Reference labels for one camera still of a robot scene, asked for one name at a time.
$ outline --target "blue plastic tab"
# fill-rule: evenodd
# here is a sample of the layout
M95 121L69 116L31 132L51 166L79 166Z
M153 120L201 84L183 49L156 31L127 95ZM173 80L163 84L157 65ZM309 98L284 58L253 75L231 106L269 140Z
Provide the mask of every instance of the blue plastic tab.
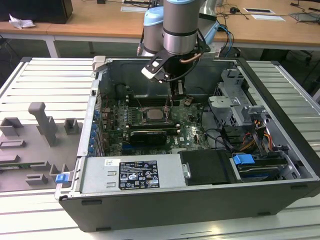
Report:
M233 157L233 161L236 165L240 164L254 164L255 160L251 154L237 154Z
M60 173L55 177L56 184L67 184L69 182L69 173Z
M144 22L143 25L145 27L161 24L164 21L164 7L157 6L154 8L150 8L144 14Z
M182 4L189 4L199 0L165 0L165 1L168 1L169 3L172 3L172 4L182 5Z

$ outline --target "copper pipe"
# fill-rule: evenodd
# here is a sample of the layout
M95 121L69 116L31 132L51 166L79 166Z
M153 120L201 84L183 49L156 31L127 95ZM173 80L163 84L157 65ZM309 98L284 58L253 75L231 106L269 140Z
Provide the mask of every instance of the copper pipe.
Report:
M182 64L189 64L189 63L192 63L194 60L197 60L198 58L200 58L202 56L202 53L198 53L196 55L194 55L193 57L189 58L189 59L186 59L186 60L183 60L181 59L180 60L180 63Z

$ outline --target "warning label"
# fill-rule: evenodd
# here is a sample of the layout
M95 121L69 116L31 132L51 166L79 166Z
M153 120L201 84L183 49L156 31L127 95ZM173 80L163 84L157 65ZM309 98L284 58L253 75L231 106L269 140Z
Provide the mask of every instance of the warning label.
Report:
M159 187L157 161L120 162L119 188L121 190Z

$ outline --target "motherboard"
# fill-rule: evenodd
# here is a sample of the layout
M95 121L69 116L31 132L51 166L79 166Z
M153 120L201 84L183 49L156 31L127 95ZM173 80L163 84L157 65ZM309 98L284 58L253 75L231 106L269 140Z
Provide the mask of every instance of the motherboard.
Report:
M179 106L108 99L102 102L105 156L176 154L209 149L201 128L203 103L186 97Z

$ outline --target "white crumpled paper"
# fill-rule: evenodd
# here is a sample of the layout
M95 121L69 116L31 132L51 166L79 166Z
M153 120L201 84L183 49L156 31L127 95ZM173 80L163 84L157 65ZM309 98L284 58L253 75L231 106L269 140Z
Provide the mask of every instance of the white crumpled paper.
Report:
M32 27L36 26L34 24L34 22L31 20L21 20L21 19L18 19L18 18L11 16L11 14L9 14L9 15L10 15L10 19L11 19L11 20L9 20L9 23L17 29L21 30L22 28L32 28Z

